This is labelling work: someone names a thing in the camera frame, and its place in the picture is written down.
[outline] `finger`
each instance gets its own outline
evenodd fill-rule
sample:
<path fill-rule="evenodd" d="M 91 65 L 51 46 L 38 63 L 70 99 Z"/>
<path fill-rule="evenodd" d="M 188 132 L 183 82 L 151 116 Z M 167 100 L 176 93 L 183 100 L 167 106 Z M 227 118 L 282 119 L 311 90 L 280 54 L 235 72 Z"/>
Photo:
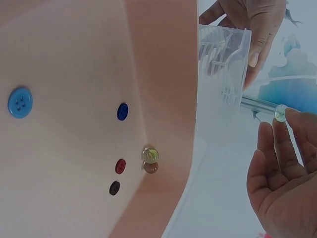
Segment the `finger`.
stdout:
<path fill-rule="evenodd" d="M 285 110 L 287 122 L 313 146 L 317 146 L 317 116 L 311 113 L 300 113 L 291 108 Z"/>
<path fill-rule="evenodd" d="M 273 121 L 275 149 L 280 170 L 288 180 L 307 175 L 305 168 L 298 163 L 291 137 L 285 123 Z"/>
<path fill-rule="evenodd" d="M 216 1 L 209 9 L 207 9 L 200 17 L 199 24 L 209 25 L 224 15 L 224 11 L 218 1 Z"/>
<path fill-rule="evenodd" d="M 250 27 L 247 10 L 238 1 L 230 1 L 230 6 L 226 8 L 226 14 L 234 28 L 244 30 Z"/>
<path fill-rule="evenodd" d="M 261 53 L 259 55 L 257 65 L 255 67 L 248 66 L 248 70 L 247 70 L 247 74 L 246 74 L 246 79 L 245 79 L 245 82 L 244 82 L 243 90 L 247 89 L 253 83 L 253 81 L 256 79 L 258 73 L 260 72 L 263 64 L 266 61 L 266 58 L 267 58 L 267 56 L 269 54 L 269 51 L 270 51 L 270 49 L 272 47 L 272 43 L 273 43 L 274 37 L 275 37 L 274 33 L 269 34 L 269 36 L 267 38 L 267 41 L 266 41 L 266 44 L 265 44 L 265 47 L 261 51 Z"/>
<path fill-rule="evenodd" d="M 248 196 L 256 214 L 259 213 L 265 198 L 272 193 L 265 175 L 265 155 L 261 150 L 257 150 L 253 155 L 247 176 Z"/>
<path fill-rule="evenodd" d="M 232 24 L 232 22 L 229 20 L 228 17 L 225 17 L 224 19 L 222 19 L 218 26 L 222 26 L 222 27 L 228 27 L 228 28 L 235 28 L 235 26 Z"/>
<path fill-rule="evenodd" d="M 269 123 L 262 122 L 259 126 L 258 149 L 265 155 L 268 187 L 275 191 L 288 183 L 288 179 L 279 170 L 274 149 L 273 129 Z"/>
<path fill-rule="evenodd" d="M 249 53 L 249 66 L 255 67 L 269 34 L 272 32 L 271 20 L 266 12 L 254 15 L 251 18 L 250 30 L 252 31 Z"/>
<path fill-rule="evenodd" d="M 311 174 L 317 171 L 317 148 L 308 142 L 299 131 L 293 130 L 293 134 L 306 172 Z"/>
<path fill-rule="evenodd" d="M 311 141 L 314 142 L 314 140 L 310 139 L 309 141 L 308 139 L 311 137 L 314 138 L 314 136 L 308 136 L 308 134 L 313 134 L 313 131 L 316 130 L 315 124 L 317 117 L 313 114 L 301 114 L 300 112 L 291 109 L 287 109 L 285 115 L 288 123 L 293 129 L 295 141 L 307 173 L 310 174 L 317 171 L 317 149 L 311 143 Z"/>

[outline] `light blue button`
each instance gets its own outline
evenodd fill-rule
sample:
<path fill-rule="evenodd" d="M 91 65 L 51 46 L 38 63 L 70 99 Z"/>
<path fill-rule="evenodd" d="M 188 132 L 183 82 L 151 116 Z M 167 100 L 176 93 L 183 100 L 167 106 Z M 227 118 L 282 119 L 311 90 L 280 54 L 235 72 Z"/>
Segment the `light blue button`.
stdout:
<path fill-rule="evenodd" d="M 24 118 L 32 110 L 33 97 L 27 88 L 15 89 L 8 100 L 8 109 L 15 118 Z"/>

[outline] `glass marble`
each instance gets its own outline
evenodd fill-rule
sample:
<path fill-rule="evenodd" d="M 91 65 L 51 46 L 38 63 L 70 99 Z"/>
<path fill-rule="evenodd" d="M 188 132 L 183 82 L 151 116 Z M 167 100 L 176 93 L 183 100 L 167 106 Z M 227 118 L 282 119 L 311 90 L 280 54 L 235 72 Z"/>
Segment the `glass marble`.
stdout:
<path fill-rule="evenodd" d="M 149 164 L 147 162 L 143 162 L 142 168 L 147 172 L 148 174 L 154 174 L 159 169 L 159 164 L 155 162 L 154 164 Z"/>
<path fill-rule="evenodd" d="M 146 146 L 143 149 L 141 158 L 148 164 L 154 164 L 159 160 L 159 153 L 154 147 Z"/>
<path fill-rule="evenodd" d="M 274 117 L 277 121 L 279 122 L 286 122 L 286 117 L 285 117 L 285 109 L 287 108 L 286 105 L 278 105 L 275 108 L 274 112 Z"/>

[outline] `pink wall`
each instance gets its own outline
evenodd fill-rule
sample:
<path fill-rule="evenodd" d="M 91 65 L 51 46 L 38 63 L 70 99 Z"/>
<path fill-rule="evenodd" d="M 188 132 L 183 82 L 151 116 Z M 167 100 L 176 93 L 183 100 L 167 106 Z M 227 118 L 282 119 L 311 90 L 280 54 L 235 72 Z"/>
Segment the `pink wall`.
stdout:
<path fill-rule="evenodd" d="M 126 0 L 148 142 L 159 171 L 146 175 L 111 238 L 161 237 L 192 162 L 197 95 L 195 0 Z"/>

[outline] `clear marble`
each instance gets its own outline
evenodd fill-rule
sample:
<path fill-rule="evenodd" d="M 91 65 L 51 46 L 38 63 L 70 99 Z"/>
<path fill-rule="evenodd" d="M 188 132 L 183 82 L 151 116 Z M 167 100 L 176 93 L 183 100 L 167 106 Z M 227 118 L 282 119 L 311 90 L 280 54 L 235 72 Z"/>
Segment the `clear marble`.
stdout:
<path fill-rule="evenodd" d="M 277 121 L 279 122 L 286 122 L 286 117 L 285 117 L 285 109 L 287 108 L 286 105 L 278 105 L 275 108 L 274 112 L 274 117 Z"/>
<path fill-rule="evenodd" d="M 159 153 L 154 147 L 146 146 L 143 149 L 141 158 L 148 164 L 154 164 L 159 160 Z"/>

